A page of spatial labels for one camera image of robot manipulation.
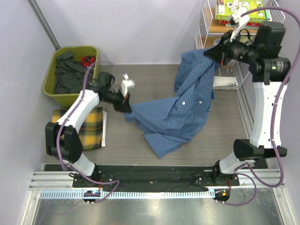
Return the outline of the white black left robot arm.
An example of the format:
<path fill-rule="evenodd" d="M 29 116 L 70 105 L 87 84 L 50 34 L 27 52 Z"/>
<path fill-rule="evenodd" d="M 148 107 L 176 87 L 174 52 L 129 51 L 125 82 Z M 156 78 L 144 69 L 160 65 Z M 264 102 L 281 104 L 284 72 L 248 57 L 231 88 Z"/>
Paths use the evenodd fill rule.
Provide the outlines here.
<path fill-rule="evenodd" d="M 123 76 L 118 91 L 112 89 L 115 78 L 110 73 L 100 72 L 96 80 L 84 81 L 78 98 L 67 112 L 56 122 L 48 122 L 45 127 L 47 155 L 58 159 L 63 169 L 71 167 L 80 173 L 89 187 L 95 187 L 100 176 L 97 165 L 84 155 L 79 130 L 101 101 L 112 104 L 117 112 L 131 112 L 129 90 L 135 87 L 135 82 L 127 74 Z"/>

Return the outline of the blue checked long sleeve shirt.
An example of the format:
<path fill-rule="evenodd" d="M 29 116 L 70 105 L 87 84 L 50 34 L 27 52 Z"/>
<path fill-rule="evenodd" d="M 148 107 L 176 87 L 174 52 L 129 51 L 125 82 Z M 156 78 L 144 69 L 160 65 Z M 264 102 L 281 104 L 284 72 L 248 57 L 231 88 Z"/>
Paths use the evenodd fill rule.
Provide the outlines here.
<path fill-rule="evenodd" d="M 214 73 L 219 64 L 204 55 L 204 49 L 181 54 L 174 91 L 175 96 L 131 105 L 127 122 L 136 122 L 158 158 L 191 142 L 208 119 Z"/>

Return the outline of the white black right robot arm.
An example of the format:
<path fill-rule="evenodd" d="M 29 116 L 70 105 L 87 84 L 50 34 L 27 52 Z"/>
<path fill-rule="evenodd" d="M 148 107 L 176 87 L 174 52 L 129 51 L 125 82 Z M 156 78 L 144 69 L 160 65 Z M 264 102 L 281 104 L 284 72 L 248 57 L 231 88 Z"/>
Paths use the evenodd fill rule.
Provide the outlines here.
<path fill-rule="evenodd" d="M 223 185 L 235 172 L 262 158 L 287 155 L 280 139 L 282 101 L 287 88 L 284 79 L 290 60 L 279 57 L 285 27 L 279 22 L 262 22 L 254 39 L 240 41 L 241 29 L 226 32 L 220 42 L 204 54 L 226 65 L 231 60 L 248 64 L 255 89 L 255 120 L 249 139 L 236 139 L 233 152 L 215 163 L 212 181 Z"/>

